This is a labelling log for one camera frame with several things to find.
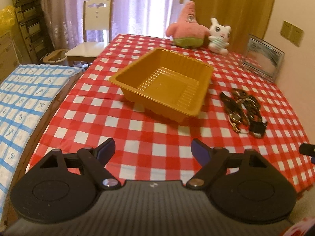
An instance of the plush toy eye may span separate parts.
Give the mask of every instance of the plush toy eye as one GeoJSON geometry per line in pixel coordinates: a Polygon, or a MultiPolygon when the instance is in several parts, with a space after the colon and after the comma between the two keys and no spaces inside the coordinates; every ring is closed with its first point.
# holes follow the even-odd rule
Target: plush toy eye
{"type": "Polygon", "coordinates": [[[194,16],[193,15],[188,15],[188,21],[194,21],[194,16]]]}

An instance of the yellow plastic tray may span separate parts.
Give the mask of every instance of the yellow plastic tray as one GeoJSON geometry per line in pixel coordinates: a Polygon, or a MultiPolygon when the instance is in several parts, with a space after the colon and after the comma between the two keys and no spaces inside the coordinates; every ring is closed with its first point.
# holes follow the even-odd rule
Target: yellow plastic tray
{"type": "Polygon", "coordinates": [[[212,72],[209,64],[156,48],[109,81],[118,85],[129,101],[181,122],[199,114],[212,72]]]}

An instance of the stuffed animal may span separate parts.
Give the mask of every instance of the stuffed animal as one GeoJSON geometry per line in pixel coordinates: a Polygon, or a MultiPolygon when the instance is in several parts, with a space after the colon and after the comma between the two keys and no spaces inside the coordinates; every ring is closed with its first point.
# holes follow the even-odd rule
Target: stuffed animal
{"type": "Polygon", "coordinates": [[[212,26],[209,29],[210,36],[208,37],[210,40],[209,49],[212,52],[226,55],[229,53],[225,47],[229,45],[231,27],[219,25],[215,18],[212,18],[211,22],[212,26]]]}
{"type": "Polygon", "coordinates": [[[209,36],[209,29],[197,23],[193,1],[185,4],[177,22],[167,28],[166,36],[173,36],[175,45],[182,48],[197,48],[203,44],[204,37],[209,36]]]}

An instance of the wall switch plate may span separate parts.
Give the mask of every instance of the wall switch plate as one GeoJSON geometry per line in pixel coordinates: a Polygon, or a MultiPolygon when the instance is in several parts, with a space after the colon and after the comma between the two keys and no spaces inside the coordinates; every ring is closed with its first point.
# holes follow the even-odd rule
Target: wall switch plate
{"type": "Polygon", "coordinates": [[[301,40],[303,38],[304,32],[302,29],[299,29],[296,26],[293,26],[293,29],[291,31],[291,34],[289,36],[290,42],[292,42],[294,45],[300,47],[301,40]]]}
{"type": "Polygon", "coordinates": [[[293,29],[292,24],[290,24],[289,22],[283,21],[283,25],[280,31],[281,36],[283,36],[285,39],[289,39],[292,29],[293,29]]]}

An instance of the pink plush toy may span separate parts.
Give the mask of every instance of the pink plush toy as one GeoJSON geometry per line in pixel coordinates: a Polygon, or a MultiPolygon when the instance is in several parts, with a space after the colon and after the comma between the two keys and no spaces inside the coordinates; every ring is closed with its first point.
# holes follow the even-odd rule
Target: pink plush toy
{"type": "Polygon", "coordinates": [[[175,45],[183,48],[197,48],[203,44],[204,37],[209,36],[209,29],[197,23],[193,1],[185,4],[177,22],[167,28],[166,36],[173,36],[175,45]]]}

